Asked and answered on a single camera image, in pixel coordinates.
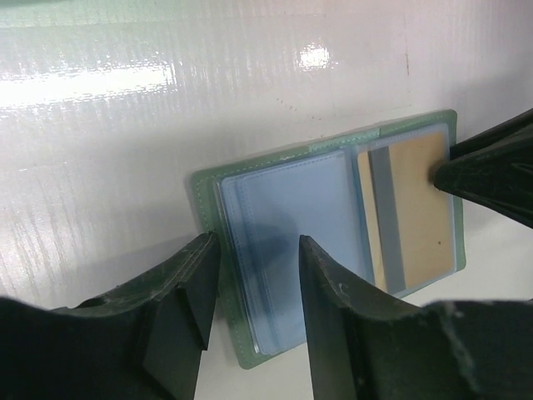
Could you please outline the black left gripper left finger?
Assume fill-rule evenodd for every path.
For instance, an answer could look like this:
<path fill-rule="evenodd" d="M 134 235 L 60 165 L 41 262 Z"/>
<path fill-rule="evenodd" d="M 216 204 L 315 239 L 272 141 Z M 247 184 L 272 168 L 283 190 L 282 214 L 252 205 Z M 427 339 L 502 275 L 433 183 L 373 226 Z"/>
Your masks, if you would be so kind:
<path fill-rule="evenodd" d="M 74 308 L 3 297 L 2 398 L 194 398 L 219 272 L 220 241 L 209 232 Z"/>

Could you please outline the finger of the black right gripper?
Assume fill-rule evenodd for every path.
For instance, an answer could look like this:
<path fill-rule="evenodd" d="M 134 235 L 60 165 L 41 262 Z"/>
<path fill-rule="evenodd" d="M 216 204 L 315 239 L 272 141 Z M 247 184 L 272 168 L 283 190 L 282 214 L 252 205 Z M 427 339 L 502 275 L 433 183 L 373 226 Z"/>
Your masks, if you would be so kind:
<path fill-rule="evenodd" d="M 532 138 L 510 138 L 445 162 L 433 184 L 531 228 Z"/>
<path fill-rule="evenodd" d="M 478 133 L 473 137 L 469 137 L 465 141 L 455 144 L 450 150 L 451 160 L 487 148 L 491 144 L 509 137 L 511 134 L 531 125 L 532 116 L 533 109 L 531 108 L 518 116 L 491 127 L 484 132 Z"/>

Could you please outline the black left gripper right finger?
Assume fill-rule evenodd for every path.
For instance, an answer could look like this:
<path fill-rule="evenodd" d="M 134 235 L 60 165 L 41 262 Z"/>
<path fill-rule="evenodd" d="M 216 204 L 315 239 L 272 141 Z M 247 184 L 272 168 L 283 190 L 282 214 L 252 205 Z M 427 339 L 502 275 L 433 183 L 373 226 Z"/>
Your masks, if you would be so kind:
<path fill-rule="evenodd" d="M 531 398 L 531 302 L 417 307 L 308 236 L 299 242 L 299 275 L 314 398 Z"/>

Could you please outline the grey-green card holder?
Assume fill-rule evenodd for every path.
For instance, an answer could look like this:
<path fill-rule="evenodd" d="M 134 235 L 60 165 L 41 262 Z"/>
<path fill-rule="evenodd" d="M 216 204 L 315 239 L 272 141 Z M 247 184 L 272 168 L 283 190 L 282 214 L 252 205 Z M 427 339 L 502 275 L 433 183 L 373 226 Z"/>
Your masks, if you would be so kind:
<path fill-rule="evenodd" d="M 301 236 L 312 237 L 376 287 L 358 153 L 441 129 L 447 136 L 446 161 L 456 143 L 456 124 L 454 110 L 430 112 L 191 175 L 199 225 L 221 240 L 219 293 L 242 368 L 254 368 L 306 341 L 298 267 Z M 397 298 L 466 265 L 462 203 L 445 195 L 453 212 L 455 270 L 412 292 L 392 294 Z"/>

